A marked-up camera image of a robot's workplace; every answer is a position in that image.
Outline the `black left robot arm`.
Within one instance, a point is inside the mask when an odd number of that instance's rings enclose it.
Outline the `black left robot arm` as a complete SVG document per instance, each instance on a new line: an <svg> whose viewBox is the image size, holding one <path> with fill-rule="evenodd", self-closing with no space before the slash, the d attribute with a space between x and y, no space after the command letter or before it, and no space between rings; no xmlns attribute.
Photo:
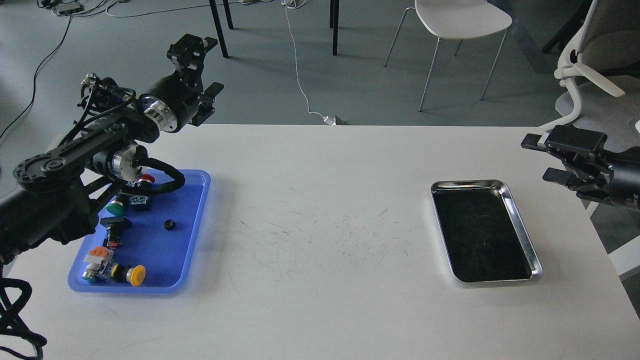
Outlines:
<svg viewBox="0 0 640 360"><path fill-rule="evenodd" d="M17 187L1 198L1 264L47 239L60 244L93 234L99 212L118 193L153 196L177 191L185 176L148 155L161 132L200 126L214 114L224 86L202 84L211 37L183 35L167 50L172 74L141 95L109 77L82 82L83 114L58 146L19 163Z"/></svg>

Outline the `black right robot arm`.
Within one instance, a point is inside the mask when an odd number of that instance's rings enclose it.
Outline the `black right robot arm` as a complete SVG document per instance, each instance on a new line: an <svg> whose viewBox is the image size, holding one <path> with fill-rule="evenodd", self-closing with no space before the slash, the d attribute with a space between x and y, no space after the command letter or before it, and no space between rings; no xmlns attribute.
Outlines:
<svg viewBox="0 0 640 360"><path fill-rule="evenodd" d="M638 146L623 152L605 149L603 132L556 125L546 137L528 133L520 146L559 159L566 170L547 168L546 182L574 191L580 199L612 207L639 210L640 155Z"/></svg>

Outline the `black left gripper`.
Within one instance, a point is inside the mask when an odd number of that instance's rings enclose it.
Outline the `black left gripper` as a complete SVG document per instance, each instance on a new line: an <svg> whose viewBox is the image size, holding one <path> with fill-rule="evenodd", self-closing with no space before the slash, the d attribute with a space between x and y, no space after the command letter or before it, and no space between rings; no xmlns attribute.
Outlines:
<svg viewBox="0 0 640 360"><path fill-rule="evenodd" d="M203 90L201 72L206 54L217 45L216 38L187 33L169 46L166 57L175 71L138 98L142 113L160 132L177 133L185 125L200 126L214 114L216 96L224 85L213 82Z"/></svg>

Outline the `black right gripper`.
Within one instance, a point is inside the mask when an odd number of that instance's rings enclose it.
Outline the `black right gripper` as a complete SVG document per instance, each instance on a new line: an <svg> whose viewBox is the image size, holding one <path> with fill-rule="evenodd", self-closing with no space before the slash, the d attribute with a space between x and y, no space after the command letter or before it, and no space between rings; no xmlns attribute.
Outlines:
<svg viewBox="0 0 640 360"><path fill-rule="evenodd" d="M571 171L547 168L542 180L574 191L578 198L588 201L619 208L639 207L638 146L618 153L603 150L608 135L573 125L556 125L545 135L528 133L520 146L526 150L580 157L569 166Z"/></svg>

